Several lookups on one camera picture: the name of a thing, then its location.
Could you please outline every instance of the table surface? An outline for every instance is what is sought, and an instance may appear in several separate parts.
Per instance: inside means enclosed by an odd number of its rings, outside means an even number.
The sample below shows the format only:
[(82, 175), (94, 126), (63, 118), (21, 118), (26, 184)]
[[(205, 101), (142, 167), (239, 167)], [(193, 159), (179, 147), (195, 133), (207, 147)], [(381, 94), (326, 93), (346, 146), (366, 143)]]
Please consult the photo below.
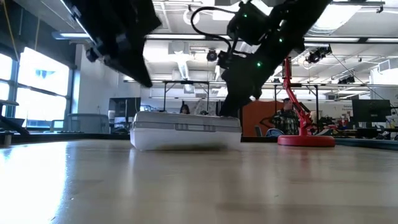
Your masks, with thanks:
[(0, 149), (0, 223), (397, 223), (398, 153), (84, 140)]

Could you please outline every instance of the person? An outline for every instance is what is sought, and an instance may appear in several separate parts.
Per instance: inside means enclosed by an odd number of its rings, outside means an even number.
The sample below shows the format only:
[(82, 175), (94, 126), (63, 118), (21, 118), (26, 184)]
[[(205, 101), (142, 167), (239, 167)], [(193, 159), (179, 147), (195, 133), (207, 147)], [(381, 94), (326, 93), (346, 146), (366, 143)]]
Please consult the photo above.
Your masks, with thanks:
[(284, 107), (276, 112), (270, 122), (286, 135), (299, 134), (299, 117), (293, 110), (293, 102), (289, 98), (284, 99)]
[(188, 105), (183, 104), (181, 106), (180, 114), (190, 114)]

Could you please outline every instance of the security camera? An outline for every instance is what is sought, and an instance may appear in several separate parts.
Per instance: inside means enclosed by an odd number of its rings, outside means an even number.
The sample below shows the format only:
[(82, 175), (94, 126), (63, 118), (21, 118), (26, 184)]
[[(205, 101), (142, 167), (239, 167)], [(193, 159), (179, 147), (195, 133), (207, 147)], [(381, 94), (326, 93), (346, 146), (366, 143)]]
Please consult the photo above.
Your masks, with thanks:
[(207, 61), (208, 62), (215, 62), (217, 60), (217, 53), (216, 50), (210, 49), (207, 53)]

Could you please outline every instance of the black cable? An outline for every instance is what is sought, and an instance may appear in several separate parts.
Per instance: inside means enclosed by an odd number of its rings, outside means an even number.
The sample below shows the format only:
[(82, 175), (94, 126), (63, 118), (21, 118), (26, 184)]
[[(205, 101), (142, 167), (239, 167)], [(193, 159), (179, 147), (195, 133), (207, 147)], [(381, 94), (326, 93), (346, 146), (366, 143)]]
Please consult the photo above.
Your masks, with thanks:
[(386, 100), (386, 99), (384, 99), (381, 95), (379, 95), (378, 93), (376, 93), (376, 91), (374, 91), (374, 90), (372, 90), (372, 88), (370, 88), (370, 87), (368, 87), (368, 85), (365, 83), (365, 82), (362, 82), (362, 80), (360, 80), (350, 69), (348, 69), (342, 62), (340, 62), (340, 60), (338, 60), (338, 58), (333, 54), (333, 53), (331, 53), (333, 56), (334, 56), (334, 58), (338, 61), (338, 63), (340, 63), (348, 72), (350, 72), (350, 74), (352, 74), (352, 76), (354, 76), (357, 80), (359, 80), (363, 85), (365, 85), (366, 86), (366, 88), (368, 88), (371, 92), (373, 92), (374, 94), (376, 94), (378, 97), (380, 97), (382, 100)]
[(193, 30), (194, 30), (195, 32), (197, 32), (198, 34), (201, 34), (201, 35), (205, 35), (205, 36), (207, 36), (207, 37), (212, 37), (212, 38), (214, 38), (214, 39), (218, 39), (218, 40), (224, 41), (224, 42), (228, 45), (228, 52), (230, 52), (232, 48), (231, 48), (231, 43), (229, 42), (229, 40), (227, 40), (227, 39), (224, 38), (224, 37), (220, 37), (219, 35), (208, 34), (208, 33), (206, 33), (206, 32), (202, 32), (202, 31), (198, 30), (198, 28), (193, 24), (193, 19), (195, 18), (195, 16), (196, 16), (199, 12), (204, 11), (204, 10), (221, 11), (221, 12), (227, 12), (227, 13), (231, 13), (231, 14), (235, 14), (235, 12), (233, 12), (233, 11), (228, 11), (228, 10), (226, 10), (226, 9), (220, 9), (220, 8), (213, 7), (213, 6), (205, 6), (205, 7), (200, 7), (200, 8), (198, 8), (197, 10), (195, 10), (195, 12), (193, 12), (193, 14), (192, 14), (192, 16), (191, 16), (191, 26), (192, 26), (192, 28), (193, 28)]

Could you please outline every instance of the red base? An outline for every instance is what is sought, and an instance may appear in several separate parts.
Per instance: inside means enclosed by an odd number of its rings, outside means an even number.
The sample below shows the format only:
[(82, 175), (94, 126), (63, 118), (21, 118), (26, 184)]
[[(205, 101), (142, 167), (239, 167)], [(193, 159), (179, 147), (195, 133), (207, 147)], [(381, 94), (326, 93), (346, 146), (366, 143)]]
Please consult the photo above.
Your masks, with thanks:
[(335, 139), (331, 136), (279, 136), (281, 146), (334, 147)]

